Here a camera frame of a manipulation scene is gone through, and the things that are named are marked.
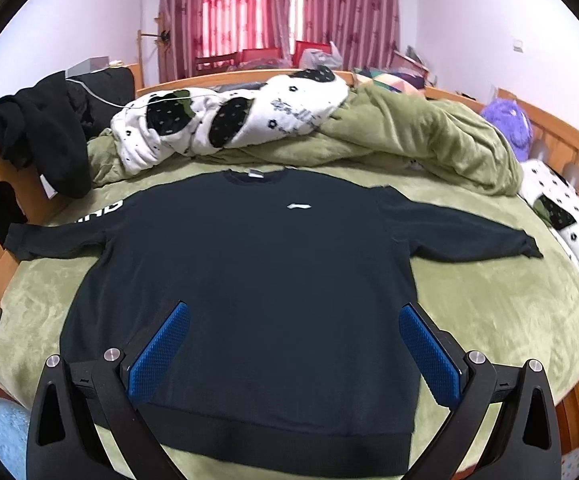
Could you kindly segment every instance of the bed sheet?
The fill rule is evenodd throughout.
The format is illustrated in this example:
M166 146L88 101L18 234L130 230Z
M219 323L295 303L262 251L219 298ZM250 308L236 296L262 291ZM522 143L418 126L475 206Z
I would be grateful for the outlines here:
M182 158L166 160L139 178L93 190L84 199L71 203L54 223L74 221L140 189L227 168L247 169ZM254 168L271 171L278 166ZM556 402L579 381L579 272L543 222L519 197L482 196L417 171L394 175L353 165L330 165L310 171L362 186L394 186L413 200L452 206L525 229L537 240L545 255L543 260L517 257L442 264L413 259L419 301L437 325L453 333L466 350L478 349L492 362L516 366L528 358L539 359L545 365ZM0 386L27 407L32 405L45 359L59 352L58 338L68 308L95 260L95 254L83 254L71 260L22 262L3 296ZM422 381L411 463L431 441L447 413L447 409L435 404ZM496 415L497 408L492 406L463 466L476 463ZM114 466L129 476L111 434L102 428L99 432ZM298 478L180 450L167 452L190 479Z

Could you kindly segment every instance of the black clothing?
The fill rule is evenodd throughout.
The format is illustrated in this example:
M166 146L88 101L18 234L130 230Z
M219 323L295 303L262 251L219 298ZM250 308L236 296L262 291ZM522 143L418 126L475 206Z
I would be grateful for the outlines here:
M127 68L76 79L119 105L134 98L134 77ZM92 189L87 139L109 128L119 109L100 102L78 83L67 82L64 72L57 72L32 88L0 98L0 155L18 170L35 164L56 191L81 198Z
M107 68L70 77L83 82L92 92L110 103L124 106L134 101L134 76L129 68ZM121 109L111 106L89 94L78 83L67 82L68 98L79 117L86 139L97 137L110 127L112 117Z
M326 477L407 470L419 373L397 314L410 257L541 257L533 238L311 171L231 171L152 187L58 227L16 225L21 259L103 254L60 338L68 362L122 348L164 304L190 331L151 402L164 444Z

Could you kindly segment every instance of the red curtain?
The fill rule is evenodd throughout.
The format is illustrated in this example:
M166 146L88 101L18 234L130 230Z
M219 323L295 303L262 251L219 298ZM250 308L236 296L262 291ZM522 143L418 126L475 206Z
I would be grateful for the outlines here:
M344 67L386 67L398 46L398 0L302 0L290 6L302 18L304 41L333 41Z
M343 66L385 67L397 49L398 0L161 0L170 44L161 81L189 77L196 57L281 47L290 39L329 43Z
M161 0L161 27L170 31L161 81L189 77L196 57L244 48L288 52L285 0Z

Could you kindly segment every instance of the white logo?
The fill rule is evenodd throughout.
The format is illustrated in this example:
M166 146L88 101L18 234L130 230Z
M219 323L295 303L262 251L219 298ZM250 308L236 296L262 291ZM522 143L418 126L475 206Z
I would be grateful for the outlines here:
M112 205L105 206L103 209L99 209L98 211L94 211L89 215L85 215L83 218L79 218L77 222L87 222L92 216L103 216L104 214L111 213L112 211L116 211L122 205L123 201L119 200Z

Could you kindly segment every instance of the sweatshirt cuff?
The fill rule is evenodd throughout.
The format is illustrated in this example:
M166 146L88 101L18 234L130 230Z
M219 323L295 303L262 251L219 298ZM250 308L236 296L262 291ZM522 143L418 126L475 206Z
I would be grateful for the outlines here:
M525 244L522 250L522 254L528 258L543 258L543 253L538 249L536 240L531 236L527 235L525 238Z
M10 224L7 230L6 241L3 243L3 247L10 251L19 260L25 260L26 251L21 251L21 243L23 241L23 231L25 229L25 224Z

